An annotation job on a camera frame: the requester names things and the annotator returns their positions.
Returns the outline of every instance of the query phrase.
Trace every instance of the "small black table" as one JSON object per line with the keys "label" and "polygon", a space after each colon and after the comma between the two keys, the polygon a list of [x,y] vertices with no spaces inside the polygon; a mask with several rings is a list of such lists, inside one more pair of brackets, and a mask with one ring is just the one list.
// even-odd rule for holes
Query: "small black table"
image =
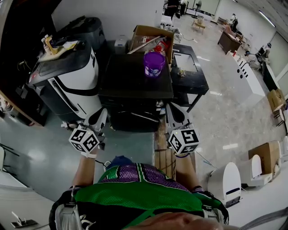
{"label": "small black table", "polygon": [[[188,107],[187,112],[190,112],[195,104],[199,101],[202,95],[205,95],[209,90],[206,78],[199,64],[196,54],[194,53],[191,46],[175,44],[173,46],[174,58],[172,61],[172,87],[174,92],[173,102],[179,104],[180,106]],[[176,56],[177,55],[190,55],[194,64],[191,66],[191,71],[185,70],[185,77],[180,77],[178,75],[179,67],[177,65]],[[196,94],[196,98],[189,104],[187,94]]]}

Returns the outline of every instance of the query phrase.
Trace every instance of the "white cabinet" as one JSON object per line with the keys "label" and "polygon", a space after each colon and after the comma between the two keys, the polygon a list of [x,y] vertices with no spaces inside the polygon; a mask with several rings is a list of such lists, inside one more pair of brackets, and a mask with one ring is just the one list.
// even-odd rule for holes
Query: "white cabinet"
{"label": "white cabinet", "polygon": [[228,54],[229,84],[233,87],[239,104],[253,107],[265,97],[265,94],[249,64],[245,64],[246,60],[241,58],[238,62],[238,59],[239,56],[233,57],[232,53]]}

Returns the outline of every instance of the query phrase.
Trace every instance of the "purple container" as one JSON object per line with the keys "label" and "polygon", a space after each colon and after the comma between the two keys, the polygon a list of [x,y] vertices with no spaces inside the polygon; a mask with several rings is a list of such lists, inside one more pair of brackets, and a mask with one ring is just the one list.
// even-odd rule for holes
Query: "purple container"
{"label": "purple container", "polygon": [[144,72],[147,77],[158,77],[165,64],[165,57],[157,52],[150,52],[144,55]]}

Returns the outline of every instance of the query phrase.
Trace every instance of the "fan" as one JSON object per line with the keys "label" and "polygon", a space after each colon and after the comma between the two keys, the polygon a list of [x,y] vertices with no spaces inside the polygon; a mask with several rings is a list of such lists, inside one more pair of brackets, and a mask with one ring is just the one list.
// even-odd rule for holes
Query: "fan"
{"label": "fan", "polygon": [[196,13],[197,13],[197,10],[198,10],[198,9],[201,9],[202,1],[199,1],[198,3],[196,3],[196,6],[197,6],[197,8],[196,8],[196,11],[195,11],[195,15],[192,15],[192,16],[191,16],[191,17],[193,17],[193,18],[197,18]]}

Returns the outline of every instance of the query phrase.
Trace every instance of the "purple lid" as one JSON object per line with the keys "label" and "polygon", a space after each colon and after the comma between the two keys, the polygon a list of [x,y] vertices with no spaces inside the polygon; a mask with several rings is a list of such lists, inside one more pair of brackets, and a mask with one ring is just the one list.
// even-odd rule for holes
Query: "purple lid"
{"label": "purple lid", "polygon": [[150,52],[144,55],[144,61],[148,64],[163,65],[165,57],[157,52]]}

